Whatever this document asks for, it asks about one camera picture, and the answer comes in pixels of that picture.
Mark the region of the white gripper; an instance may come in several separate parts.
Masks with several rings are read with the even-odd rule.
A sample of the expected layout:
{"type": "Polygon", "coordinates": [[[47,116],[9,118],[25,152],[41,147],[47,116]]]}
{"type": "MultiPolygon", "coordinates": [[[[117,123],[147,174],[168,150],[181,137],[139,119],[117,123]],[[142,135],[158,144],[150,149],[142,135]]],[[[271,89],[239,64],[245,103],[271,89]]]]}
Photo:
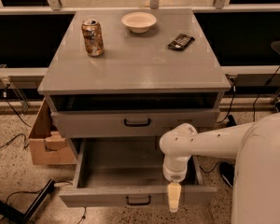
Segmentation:
{"type": "Polygon", "coordinates": [[[179,183],[186,178],[189,159],[190,156],[164,156],[162,166],[163,175],[169,182],[172,182],[167,186],[169,210],[172,213],[178,211],[181,194],[181,186],[179,183]]]}

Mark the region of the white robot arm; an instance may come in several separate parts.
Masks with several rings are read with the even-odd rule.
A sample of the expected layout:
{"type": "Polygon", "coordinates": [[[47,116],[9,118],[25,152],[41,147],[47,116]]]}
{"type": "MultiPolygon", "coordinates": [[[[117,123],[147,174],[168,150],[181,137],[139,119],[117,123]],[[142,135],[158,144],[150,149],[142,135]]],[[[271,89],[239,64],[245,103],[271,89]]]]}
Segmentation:
{"type": "Polygon", "coordinates": [[[161,137],[160,149],[176,187],[193,155],[235,159],[231,224],[280,224],[280,113],[204,133],[184,123],[161,137]]]}

